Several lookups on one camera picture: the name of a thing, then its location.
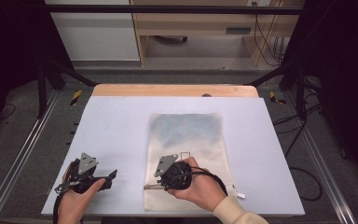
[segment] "black horizontal bar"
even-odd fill
[[[181,14],[252,14],[302,15],[316,9],[302,7],[215,7],[215,6],[128,6],[128,5],[26,5],[49,12],[68,13],[181,13]]]

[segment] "towel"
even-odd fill
[[[160,180],[160,176],[154,177],[159,159],[176,154],[179,160],[194,157],[201,168],[207,168],[222,179],[228,195],[236,195],[221,119],[218,113],[152,114],[145,185],[156,185]],[[144,206],[146,211],[201,210],[191,202],[177,200],[164,189],[144,189]]]

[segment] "cloth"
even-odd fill
[[[213,214],[224,224],[268,224],[258,214],[246,211],[235,197],[226,197],[213,210]]]
[[[209,169],[222,179],[228,195],[236,195],[219,114],[153,114],[150,118],[145,185],[157,184],[160,176],[154,177],[154,173],[159,159],[173,154],[177,154],[179,160],[181,155],[184,156],[182,159],[194,157],[201,168]],[[145,210],[152,211],[201,210],[191,202],[175,199],[163,189],[145,189],[144,206]]]

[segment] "hand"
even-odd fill
[[[103,186],[105,179],[99,179],[89,187],[83,194],[74,192],[72,189],[66,191],[58,208],[58,224],[77,224],[83,217],[87,205],[92,197]]]
[[[183,160],[191,167],[199,167],[193,157]],[[208,175],[193,175],[188,189],[168,189],[168,193],[177,199],[188,200],[199,207],[208,211],[213,211],[215,207],[227,197],[219,184]]]

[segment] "person's right hand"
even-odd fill
[[[188,163],[191,167],[199,167],[193,157],[183,161]],[[199,172],[200,170],[193,168],[192,171]],[[188,189],[168,189],[168,193],[177,199],[188,200],[211,212],[227,197],[219,184],[208,175],[193,175],[191,185]]]

